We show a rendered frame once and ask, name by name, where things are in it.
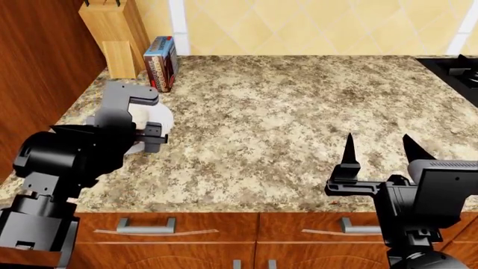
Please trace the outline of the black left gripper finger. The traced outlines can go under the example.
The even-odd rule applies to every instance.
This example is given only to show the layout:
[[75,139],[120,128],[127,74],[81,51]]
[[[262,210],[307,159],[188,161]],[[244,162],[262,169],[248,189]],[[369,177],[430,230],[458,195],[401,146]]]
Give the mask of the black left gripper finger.
[[168,143],[168,134],[162,134],[160,123],[146,123],[144,129],[144,152],[156,153],[160,151],[161,144]]

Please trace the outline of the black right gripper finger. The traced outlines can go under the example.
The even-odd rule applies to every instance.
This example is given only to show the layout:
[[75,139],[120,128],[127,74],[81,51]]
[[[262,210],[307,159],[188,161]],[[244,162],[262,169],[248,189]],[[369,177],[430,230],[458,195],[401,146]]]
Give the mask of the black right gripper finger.
[[403,148],[409,165],[422,161],[436,161],[436,158],[429,154],[411,136],[403,136]]
[[356,153],[352,134],[348,134],[341,163],[333,170],[333,179],[336,181],[358,181],[357,175],[361,169],[356,160]]

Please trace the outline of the beige burrito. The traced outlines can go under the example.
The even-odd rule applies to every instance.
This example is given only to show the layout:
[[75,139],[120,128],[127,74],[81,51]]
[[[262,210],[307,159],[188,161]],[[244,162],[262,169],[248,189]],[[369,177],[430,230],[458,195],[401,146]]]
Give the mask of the beige burrito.
[[132,117],[132,122],[136,125],[136,130],[144,130],[149,121],[149,112],[142,108],[130,108],[128,112]]

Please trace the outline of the white round plate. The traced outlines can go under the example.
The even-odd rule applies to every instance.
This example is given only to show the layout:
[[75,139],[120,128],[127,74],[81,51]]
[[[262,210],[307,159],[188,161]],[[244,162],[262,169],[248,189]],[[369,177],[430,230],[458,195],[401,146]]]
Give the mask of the white round plate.
[[[161,102],[154,106],[130,104],[128,109],[130,108],[146,109],[149,112],[148,123],[160,123],[163,128],[163,135],[169,134],[174,126],[172,111]],[[136,133],[139,135],[139,138],[137,138],[133,146],[125,153],[126,155],[144,152],[144,130],[136,130]]]

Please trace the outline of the printed cardboard food box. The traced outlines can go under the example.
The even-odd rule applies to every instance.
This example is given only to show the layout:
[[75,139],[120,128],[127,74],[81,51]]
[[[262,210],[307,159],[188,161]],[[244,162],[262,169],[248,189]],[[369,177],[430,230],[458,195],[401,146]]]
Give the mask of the printed cardboard food box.
[[173,37],[156,37],[144,53],[143,59],[151,87],[161,93],[169,93],[179,70]]

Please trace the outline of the brown wooden drawer front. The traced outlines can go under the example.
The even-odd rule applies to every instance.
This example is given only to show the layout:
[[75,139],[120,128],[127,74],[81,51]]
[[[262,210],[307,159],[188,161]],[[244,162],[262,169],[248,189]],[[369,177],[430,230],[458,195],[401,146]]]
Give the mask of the brown wooden drawer front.
[[353,226],[378,226],[373,212],[267,212],[259,215],[257,241],[268,244],[383,244],[382,235],[345,233],[341,218]]
[[[77,213],[80,225],[77,241],[86,243],[173,242],[253,242],[258,228],[258,214],[247,212],[94,212]],[[173,234],[120,234],[121,218],[130,226],[166,226],[168,217],[176,218]]]

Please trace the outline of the black stove top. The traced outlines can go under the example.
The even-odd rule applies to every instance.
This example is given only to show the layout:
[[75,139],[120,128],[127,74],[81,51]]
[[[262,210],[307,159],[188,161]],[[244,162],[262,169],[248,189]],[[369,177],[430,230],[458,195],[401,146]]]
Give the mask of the black stove top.
[[457,93],[460,94],[460,96],[468,100],[472,105],[474,105],[474,107],[478,108],[478,89],[470,89],[456,78],[447,77],[445,71],[438,66],[439,59],[443,58],[415,58],[415,60],[420,62],[429,71],[438,76],[443,82],[452,87]]

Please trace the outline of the tall brown wooden cabinet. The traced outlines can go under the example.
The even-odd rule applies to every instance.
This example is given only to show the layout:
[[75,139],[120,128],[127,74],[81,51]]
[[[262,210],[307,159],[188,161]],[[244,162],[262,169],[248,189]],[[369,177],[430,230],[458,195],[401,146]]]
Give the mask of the tall brown wooden cabinet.
[[83,0],[0,0],[0,183],[24,140],[49,129],[106,67]]

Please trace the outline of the brown wooden cabinet door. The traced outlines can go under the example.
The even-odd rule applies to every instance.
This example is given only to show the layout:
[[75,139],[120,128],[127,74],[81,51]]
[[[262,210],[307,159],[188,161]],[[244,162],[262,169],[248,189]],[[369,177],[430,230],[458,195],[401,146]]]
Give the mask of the brown wooden cabinet door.
[[389,269],[379,242],[258,242],[255,269]]
[[77,244],[68,269],[254,268],[254,244]]

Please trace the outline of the black burner grate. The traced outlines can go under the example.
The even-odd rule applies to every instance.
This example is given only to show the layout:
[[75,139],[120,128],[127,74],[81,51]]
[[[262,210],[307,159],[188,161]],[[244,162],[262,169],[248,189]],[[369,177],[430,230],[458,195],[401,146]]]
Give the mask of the black burner grate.
[[478,58],[467,58],[464,55],[443,58],[438,60],[438,66],[445,71],[447,77],[456,78],[470,89],[478,89]]

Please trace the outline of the light wooden knife block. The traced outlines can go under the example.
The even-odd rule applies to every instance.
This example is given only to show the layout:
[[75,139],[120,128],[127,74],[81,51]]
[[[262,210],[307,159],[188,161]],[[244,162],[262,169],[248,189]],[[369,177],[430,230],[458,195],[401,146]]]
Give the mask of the light wooden knife block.
[[89,0],[78,13],[105,56],[111,78],[136,78],[145,70],[150,42],[135,0]]

